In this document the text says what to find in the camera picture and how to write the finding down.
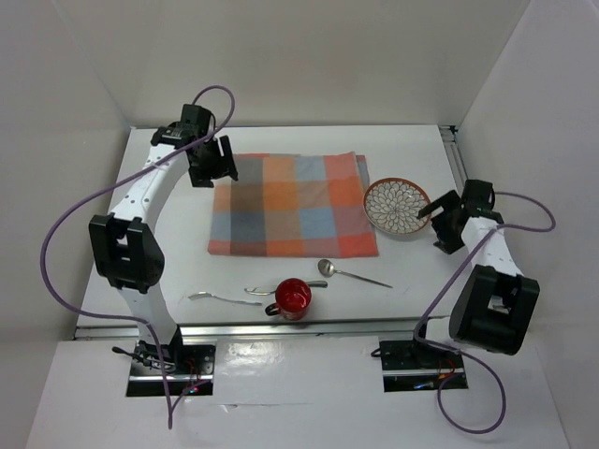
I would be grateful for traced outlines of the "floral patterned plate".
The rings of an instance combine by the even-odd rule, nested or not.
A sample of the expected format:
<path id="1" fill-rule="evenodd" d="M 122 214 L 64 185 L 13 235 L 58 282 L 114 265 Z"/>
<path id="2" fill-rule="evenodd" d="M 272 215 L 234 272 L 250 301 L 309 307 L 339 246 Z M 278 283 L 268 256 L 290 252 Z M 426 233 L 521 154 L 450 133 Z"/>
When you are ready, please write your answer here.
<path id="1" fill-rule="evenodd" d="M 369 222 L 392 236 L 409 236 L 427 227 L 430 216 L 419 213 L 431 201 L 416 183 L 402 178 L 383 178 L 365 191 L 363 209 Z"/>

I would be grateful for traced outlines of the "checkered orange grey cloth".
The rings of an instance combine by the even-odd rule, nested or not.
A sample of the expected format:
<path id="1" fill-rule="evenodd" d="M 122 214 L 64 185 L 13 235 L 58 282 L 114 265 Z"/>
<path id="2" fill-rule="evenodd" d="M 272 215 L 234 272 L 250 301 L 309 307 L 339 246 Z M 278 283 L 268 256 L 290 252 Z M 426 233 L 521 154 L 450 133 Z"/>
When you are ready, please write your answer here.
<path id="1" fill-rule="evenodd" d="M 363 209 L 365 156 L 250 153 L 214 191 L 208 252 L 262 257 L 376 257 Z"/>

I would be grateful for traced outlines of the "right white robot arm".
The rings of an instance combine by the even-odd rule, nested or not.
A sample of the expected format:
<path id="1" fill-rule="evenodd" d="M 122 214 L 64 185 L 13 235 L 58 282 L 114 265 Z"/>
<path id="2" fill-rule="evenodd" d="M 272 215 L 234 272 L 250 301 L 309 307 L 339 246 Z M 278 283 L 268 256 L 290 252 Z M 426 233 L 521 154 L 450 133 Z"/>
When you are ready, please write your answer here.
<path id="1" fill-rule="evenodd" d="M 453 254 L 465 248 L 471 270 L 449 317 L 449 337 L 495 354 L 515 355 L 524 340 L 540 294 L 538 281 L 524 276 L 509 252 L 504 219 L 494 209 L 488 181 L 468 180 L 418 212 L 431 217 L 434 246 Z"/>

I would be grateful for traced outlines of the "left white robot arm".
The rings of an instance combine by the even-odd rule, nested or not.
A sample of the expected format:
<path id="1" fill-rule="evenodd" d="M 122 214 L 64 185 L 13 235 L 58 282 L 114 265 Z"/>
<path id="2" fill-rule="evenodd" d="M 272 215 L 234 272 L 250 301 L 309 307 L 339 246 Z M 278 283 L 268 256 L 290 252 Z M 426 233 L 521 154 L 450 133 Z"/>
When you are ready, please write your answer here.
<path id="1" fill-rule="evenodd" d="M 153 134 L 146 162 L 149 173 L 132 183 L 109 214 L 96 215 L 89 223 L 98 274 L 139 319 L 142 355 L 165 373 L 181 368 L 185 351 L 180 327 L 169 314 L 159 285 L 165 256 L 153 232 L 181 177 L 188 176 L 195 188 L 212 188 L 224 177 L 238 178 L 228 137 L 189 146 L 214 128 L 215 118 L 208 109 L 184 105 L 179 121 Z"/>

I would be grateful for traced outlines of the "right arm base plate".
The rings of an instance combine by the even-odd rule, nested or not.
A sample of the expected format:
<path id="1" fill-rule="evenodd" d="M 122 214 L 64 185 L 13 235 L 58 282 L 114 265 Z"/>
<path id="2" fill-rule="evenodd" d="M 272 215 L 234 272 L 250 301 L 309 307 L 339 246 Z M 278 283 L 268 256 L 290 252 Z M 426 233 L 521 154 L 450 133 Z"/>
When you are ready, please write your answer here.
<path id="1" fill-rule="evenodd" d="M 414 340 L 381 340 L 371 351 L 381 364 L 386 393 L 467 389 L 460 355 L 424 346 Z"/>

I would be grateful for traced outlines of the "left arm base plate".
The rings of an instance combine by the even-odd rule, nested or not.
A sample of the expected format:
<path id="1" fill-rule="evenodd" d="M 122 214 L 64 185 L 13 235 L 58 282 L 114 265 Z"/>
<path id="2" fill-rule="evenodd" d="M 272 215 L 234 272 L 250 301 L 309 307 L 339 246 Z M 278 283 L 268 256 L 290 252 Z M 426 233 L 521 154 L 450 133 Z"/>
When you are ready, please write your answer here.
<path id="1" fill-rule="evenodd" d="M 161 364 L 157 358 L 143 355 L 137 344 L 134 350 L 113 346 L 111 350 L 131 359 L 125 395 L 128 398 L 150 398 L 163 395 Z M 189 345 L 183 347 L 183 361 L 177 365 L 167 361 L 165 371 L 169 392 L 178 397 L 186 388 L 187 396 L 211 396 L 215 344 Z"/>

